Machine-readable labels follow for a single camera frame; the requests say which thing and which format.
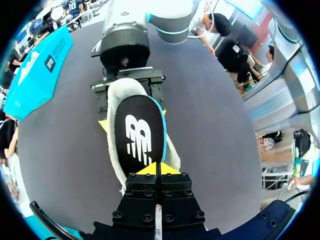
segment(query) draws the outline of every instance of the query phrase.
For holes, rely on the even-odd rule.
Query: black insole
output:
[[[161,109],[149,96],[130,96],[119,104],[114,135],[119,162],[126,176],[161,162],[165,123]]]

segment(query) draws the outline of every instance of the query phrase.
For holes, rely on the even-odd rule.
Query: display screen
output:
[[[25,37],[26,35],[27,35],[27,31],[26,31],[26,30],[22,31],[22,32],[16,37],[17,42],[20,43],[20,42],[24,39],[24,37]]]
[[[236,40],[251,49],[256,44],[258,36],[247,25],[244,25]]]
[[[247,15],[250,19],[254,20],[263,5],[258,0],[225,0],[228,4],[231,4],[235,8],[239,9],[245,15]]]

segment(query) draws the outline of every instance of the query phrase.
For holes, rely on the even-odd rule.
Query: new balance logo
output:
[[[138,158],[139,162],[142,161],[143,154],[144,165],[150,165],[152,163],[152,159],[146,154],[147,152],[151,152],[152,150],[151,131],[148,123],[143,119],[137,121],[134,116],[127,115],[125,117],[125,133],[126,137],[133,141],[132,143],[126,144],[127,153],[129,155],[132,154],[133,158],[135,159]]]

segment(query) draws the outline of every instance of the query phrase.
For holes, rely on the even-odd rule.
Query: sneaker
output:
[[[176,171],[180,158],[167,134],[160,105],[135,79],[122,78],[108,88],[107,141],[112,167],[124,194],[129,173],[154,162]]]

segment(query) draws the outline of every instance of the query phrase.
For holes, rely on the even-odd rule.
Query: gray carpet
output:
[[[74,45],[54,98],[19,131],[30,200],[58,224],[85,232],[93,231],[93,221],[112,224],[121,199],[89,87],[102,78],[99,58],[90,57],[101,31],[99,22],[71,34]],[[181,170],[191,176],[207,228],[228,232],[252,218],[261,204],[261,166],[249,116],[223,67],[199,40],[170,45],[150,26],[149,41],[148,66],[166,75],[167,129]]]

